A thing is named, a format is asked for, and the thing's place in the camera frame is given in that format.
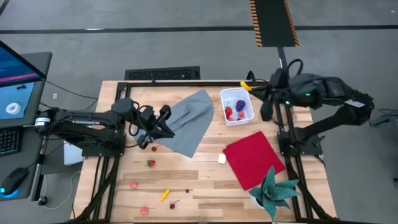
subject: red cloth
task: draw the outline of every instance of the red cloth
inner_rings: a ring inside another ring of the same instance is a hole
[[[275,174],[285,169],[261,131],[228,145],[224,154],[243,190],[260,184],[271,166]]]

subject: gray floor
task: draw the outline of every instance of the gray floor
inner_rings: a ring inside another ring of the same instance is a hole
[[[297,26],[398,24],[395,0],[290,0],[289,4]],[[251,25],[247,1],[11,0],[0,17],[0,29],[236,25]],[[300,31],[298,38],[299,48],[285,48],[288,61],[301,58],[306,72],[341,77],[369,93],[376,108],[398,108],[398,30]],[[269,78],[279,66],[276,49],[257,48],[253,32],[0,35],[0,39],[19,53],[51,51],[49,80],[91,96],[98,95],[103,80],[123,79],[125,69],[199,65],[202,79],[240,79],[248,70],[258,78]],[[50,85],[42,101],[68,109],[90,104]],[[313,112],[313,118],[318,121],[335,110],[323,107]],[[341,219],[398,220],[398,190],[392,184],[393,176],[398,177],[396,134],[389,126],[368,125],[325,134],[326,171]],[[67,197],[74,172],[49,176],[49,207]],[[46,210],[28,199],[0,203],[0,222],[62,222],[68,219],[71,204],[72,199],[58,210]]]

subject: wooden table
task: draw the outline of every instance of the wooden table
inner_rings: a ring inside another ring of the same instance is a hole
[[[114,81],[103,82],[97,111],[102,112],[111,108],[117,84],[118,82]],[[255,117],[249,124],[227,127],[220,102],[220,91],[230,88],[227,86],[133,87],[130,97],[142,105],[152,105],[158,113],[162,105],[173,106],[203,88],[213,100],[214,117],[194,157],[192,159],[185,157],[158,144],[149,145],[145,150],[138,147],[126,149],[119,165],[112,222],[271,221],[267,212],[251,203],[250,194],[241,188],[228,163],[217,163],[218,154],[227,144],[258,131],[266,135],[284,163],[283,157],[279,154],[277,125],[273,122],[261,121],[259,114],[261,101],[251,96]],[[294,120],[295,126],[305,127],[312,123],[311,113],[306,108],[294,108]],[[133,138],[129,135],[127,135],[127,144],[134,144]],[[157,147],[156,152],[152,152],[152,146]],[[156,166],[146,167],[147,159],[156,160]],[[323,164],[313,156],[302,156],[302,160],[309,191],[327,213],[336,216]],[[96,163],[97,158],[86,159],[83,163],[74,203],[77,215],[90,201]],[[285,170],[276,175],[277,182],[283,180],[287,180]],[[129,184],[132,181],[138,183],[136,189],[130,188]],[[169,196],[163,202],[159,202],[166,189],[170,189]],[[301,214],[304,217],[303,198],[299,196],[298,199]],[[177,200],[180,201],[175,204],[175,209],[169,209],[170,203]],[[287,201],[292,208],[292,200]],[[147,215],[140,214],[140,208],[143,206],[149,208]],[[274,221],[294,220],[293,208],[291,210],[284,207],[277,209]]]

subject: keyboard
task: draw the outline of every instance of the keyboard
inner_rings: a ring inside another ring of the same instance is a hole
[[[0,129],[0,156],[17,153],[21,150],[22,128]]]
[[[199,80],[199,67],[126,70],[125,80]]]

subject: white pot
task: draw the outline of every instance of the white pot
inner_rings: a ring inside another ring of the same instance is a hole
[[[251,201],[251,203],[252,203],[255,207],[264,209],[264,207],[263,207],[262,205],[260,205],[260,204],[257,202],[256,198],[253,197],[252,195],[250,195],[250,201]]]

